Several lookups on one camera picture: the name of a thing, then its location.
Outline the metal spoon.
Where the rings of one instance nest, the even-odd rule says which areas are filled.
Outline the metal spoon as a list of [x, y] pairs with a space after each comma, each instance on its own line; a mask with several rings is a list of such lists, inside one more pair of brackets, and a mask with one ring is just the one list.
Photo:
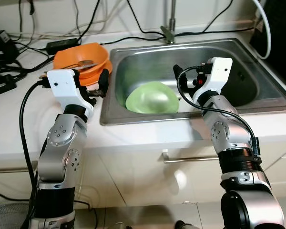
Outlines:
[[92, 60], [83, 60], [83, 61], [77, 62], [76, 64], [71, 64], [67, 67], [63, 67], [62, 69], [82, 70], [82, 69], [94, 67], [96, 65], [97, 65], [97, 63], [95, 63]]

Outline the white kitchen cabinet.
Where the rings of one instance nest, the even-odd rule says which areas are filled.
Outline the white kitchen cabinet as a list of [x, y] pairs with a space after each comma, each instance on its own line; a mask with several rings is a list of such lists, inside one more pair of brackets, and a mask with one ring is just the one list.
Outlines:
[[[216, 156], [210, 143], [189, 148], [110, 151], [84, 155], [82, 181], [76, 200], [96, 208], [144, 207], [220, 201], [222, 171], [218, 160], [165, 164], [161, 153], [171, 157]], [[262, 168], [271, 181], [274, 196], [286, 196], [286, 142], [261, 143]], [[27, 172], [0, 174], [0, 193], [29, 199]]]

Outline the black appliance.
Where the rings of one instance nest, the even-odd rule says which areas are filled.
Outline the black appliance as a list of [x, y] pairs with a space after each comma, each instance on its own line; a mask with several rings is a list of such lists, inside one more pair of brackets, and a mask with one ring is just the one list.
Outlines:
[[271, 52], [265, 62], [286, 85], [286, 0], [265, 0], [263, 4], [271, 29]]

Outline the orange plastic bowl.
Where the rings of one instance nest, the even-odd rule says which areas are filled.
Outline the orange plastic bowl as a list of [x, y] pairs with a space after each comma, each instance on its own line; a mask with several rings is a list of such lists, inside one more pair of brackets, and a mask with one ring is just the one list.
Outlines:
[[63, 69], [84, 60], [93, 61], [95, 66], [80, 70], [80, 73], [82, 74], [102, 71], [103, 69], [112, 72], [113, 67], [110, 62], [110, 55], [99, 43], [81, 44], [57, 52], [54, 56], [53, 68]]

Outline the black power adapter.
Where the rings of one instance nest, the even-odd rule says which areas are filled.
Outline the black power adapter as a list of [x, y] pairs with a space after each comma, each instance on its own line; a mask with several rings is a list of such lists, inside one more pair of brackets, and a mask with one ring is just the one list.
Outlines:
[[79, 46], [80, 44], [81, 43], [80, 43], [79, 39], [77, 39], [77, 38], [58, 40], [55, 42], [47, 43], [44, 50], [49, 55], [55, 55], [57, 52], [60, 52], [62, 50], [68, 49], [68, 48]]

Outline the metal faucet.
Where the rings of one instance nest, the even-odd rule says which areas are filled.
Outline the metal faucet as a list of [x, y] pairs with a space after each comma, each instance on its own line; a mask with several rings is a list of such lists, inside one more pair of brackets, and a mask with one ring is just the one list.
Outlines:
[[176, 0], [171, 0], [171, 13], [167, 25], [160, 27], [162, 33], [164, 34], [164, 39], [167, 44], [175, 43], [175, 18], [176, 12]]

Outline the orange plastic plate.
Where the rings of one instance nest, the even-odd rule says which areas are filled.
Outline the orange plastic plate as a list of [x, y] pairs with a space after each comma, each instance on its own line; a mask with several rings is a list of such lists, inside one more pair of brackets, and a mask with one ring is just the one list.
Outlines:
[[112, 63], [107, 60], [101, 67], [95, 66], [85, 71], [80, 71], [79, 81], [82, 86], [90, 86], [99, 82], [100, 74], [103, 70], [112, 72]]

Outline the grey floor fan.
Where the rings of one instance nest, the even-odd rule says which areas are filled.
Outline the grey floor fan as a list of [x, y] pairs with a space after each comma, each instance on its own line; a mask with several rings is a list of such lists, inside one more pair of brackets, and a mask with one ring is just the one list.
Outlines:
[[20, 229], [27, 218], [27, 203], [8, 203], [0, 205], [0, 229]]

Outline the stainless steel sink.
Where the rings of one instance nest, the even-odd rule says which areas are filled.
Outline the stainless steel sink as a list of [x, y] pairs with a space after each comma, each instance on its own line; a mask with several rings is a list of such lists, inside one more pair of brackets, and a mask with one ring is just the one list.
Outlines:
[[125, 101], [137, 87], [149, 82], [161, 82], [176, 91], [174, 65], [182, 68], [196, 66], [212, 57], [233, 60], [222, 94], [240, 115], [286, 113], [286, 90], [239, 40], [225, 38], [111, 50], [113, 70], [100, 112], [100, 124], [199, 118], [200, 112], [187, 103], [180, 103], [177, 113], [140, 114], [127, 110]]

